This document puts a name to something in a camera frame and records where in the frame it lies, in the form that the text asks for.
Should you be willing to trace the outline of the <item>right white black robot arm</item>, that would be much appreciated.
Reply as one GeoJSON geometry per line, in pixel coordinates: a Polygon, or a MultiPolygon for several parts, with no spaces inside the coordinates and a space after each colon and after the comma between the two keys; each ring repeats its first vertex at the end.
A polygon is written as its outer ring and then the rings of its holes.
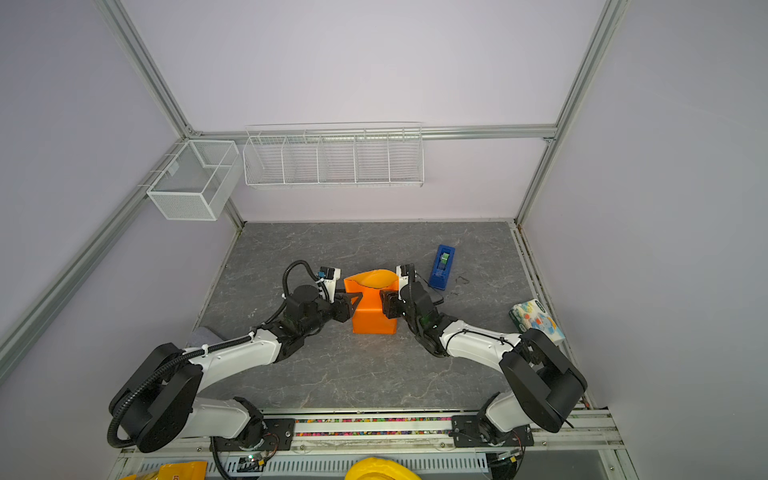
{"type": "Polygon", "coordinates": [[[439,312],[418,281],[380,297],[383,313],[404,318],[431,355],[470,360],[504,376],[509,390],[492,396],[471,421],[478,440],[499,445],[520,427],[533,424],[557,433],[569,423],[588,383],[544,332],[512,334],[473,326],[439,312]]]}

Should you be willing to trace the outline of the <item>yellow plastic bag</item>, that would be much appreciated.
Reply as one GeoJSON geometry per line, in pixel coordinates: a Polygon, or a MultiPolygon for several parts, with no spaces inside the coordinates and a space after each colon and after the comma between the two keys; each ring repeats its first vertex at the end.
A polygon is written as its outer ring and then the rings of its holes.
{"type": "Polygon", "coordinates": [[[165,464],[152,471],[123,477],[121,480],[205,480],[207,461],[165,464]]]}

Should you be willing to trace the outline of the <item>white mesh square basket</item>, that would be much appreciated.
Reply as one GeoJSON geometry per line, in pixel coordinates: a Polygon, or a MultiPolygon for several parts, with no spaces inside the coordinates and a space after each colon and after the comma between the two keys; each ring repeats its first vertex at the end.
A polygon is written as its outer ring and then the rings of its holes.
{"type": "Polygon", "coordinates": [[[174,221],[216,221],[243,174],[233,141],[189,140],[150,185],[147,194],[174,221]]]}

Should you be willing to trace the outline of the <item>blue tape dispenser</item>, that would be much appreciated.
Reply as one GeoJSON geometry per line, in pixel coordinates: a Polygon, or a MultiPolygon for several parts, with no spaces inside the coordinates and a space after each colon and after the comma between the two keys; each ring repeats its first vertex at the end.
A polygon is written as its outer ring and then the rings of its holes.
{"type": "Polygon", "coordinates": [[[433,289],[440,291],[444,291],[446,289],[454,256],[454,247],[443,244],[438,247],[433,267],[428,279],[428,284],[433,289]]]}

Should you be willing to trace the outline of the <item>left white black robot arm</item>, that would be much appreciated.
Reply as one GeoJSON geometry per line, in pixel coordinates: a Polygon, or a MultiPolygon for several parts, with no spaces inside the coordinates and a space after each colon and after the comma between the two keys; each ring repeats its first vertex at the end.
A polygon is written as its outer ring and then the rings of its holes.
{"type": "Polygon", "coordinates": [[[354,316],[363,296],[336,287],[339,271],[325,268],[309,276],[310,284],[296,288],[283,278],[280,307],[243,336],[199,347],[156,347],[109,404],[108,444],[143,453],[179,438],[222,439],[242,450],[265,444],[273,434],[252,402],[207,399],[200,393],[238,373],[284,361],[328,322],[345,323],[354,316]]]}

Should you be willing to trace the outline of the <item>colourful tissue box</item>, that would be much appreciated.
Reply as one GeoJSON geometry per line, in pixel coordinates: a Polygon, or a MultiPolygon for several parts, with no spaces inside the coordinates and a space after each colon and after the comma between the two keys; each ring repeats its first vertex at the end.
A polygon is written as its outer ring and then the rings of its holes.
{"type": "Polygon", "coordinates": [[[520,333],[535,329],[545,333],[556,346],[565,341],[562,329],[538,299],[514,305],[509,311],[509,316],[520,333]]]}

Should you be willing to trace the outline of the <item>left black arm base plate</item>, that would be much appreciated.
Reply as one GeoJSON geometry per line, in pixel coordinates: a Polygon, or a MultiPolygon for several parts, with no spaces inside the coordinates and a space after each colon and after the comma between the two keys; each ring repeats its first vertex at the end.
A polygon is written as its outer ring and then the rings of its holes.
{"type": "Polygon", "coordinates": [[[215,437],[219,452],[286,451],[291,448],[296,419],[291,417],[266,418],[250,421],[234,438],[215,437]]]}

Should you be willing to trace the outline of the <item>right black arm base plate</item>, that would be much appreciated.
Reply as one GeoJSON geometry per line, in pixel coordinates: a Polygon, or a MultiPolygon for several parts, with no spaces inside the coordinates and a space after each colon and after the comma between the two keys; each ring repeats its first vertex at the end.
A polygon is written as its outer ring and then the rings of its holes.
{"type": "Polygon", "coordinates": [[[529,425],[503,432],[479,413],[451,417],[449,435],[457,448],[531,447],[534,445],[529,425]]]}

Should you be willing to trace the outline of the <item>yellow hard hat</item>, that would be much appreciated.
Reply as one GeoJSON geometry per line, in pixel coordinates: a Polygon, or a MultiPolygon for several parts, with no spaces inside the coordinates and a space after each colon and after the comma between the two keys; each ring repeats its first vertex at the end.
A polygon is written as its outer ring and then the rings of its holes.
{"type": "Polygon", "coordinates": [[[387,459],[366,458],[356,462],[345,474],[345,480],[420,480],[408,468],[387,459]]]}

